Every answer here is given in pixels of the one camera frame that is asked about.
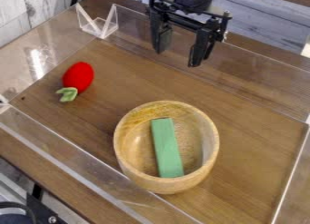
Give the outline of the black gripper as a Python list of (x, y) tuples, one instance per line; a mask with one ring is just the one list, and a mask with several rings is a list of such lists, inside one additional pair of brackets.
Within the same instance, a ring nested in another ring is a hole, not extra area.
[(232, 14), (214, 6), (212, 2), (214, 0), (148, 0), (151, 42), (157, 54), (171, 45), (169, 19), (187, 29), (194, 29), (199, 25), (208, 25), (214, 29), (214, 31), (206, 28), (198, 30), (196, 40), (190, 48), (188, 67), (198, 67), (211, 54), (215, 40), (223, 42), (226, 39), (227, 23), (232, 19)]

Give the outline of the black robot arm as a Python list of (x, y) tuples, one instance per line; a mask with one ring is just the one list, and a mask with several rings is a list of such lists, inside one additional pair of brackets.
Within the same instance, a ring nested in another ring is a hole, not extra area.
[(172, 26), (196, 34), (190, 48), (187, 66), (198, 67), (207, 60), (216, 42), (226, 40), (228, 11), (211, 11), (212, 0), (148, 0), (148, 20), (152, 48), (157, 54), (171, 45)]

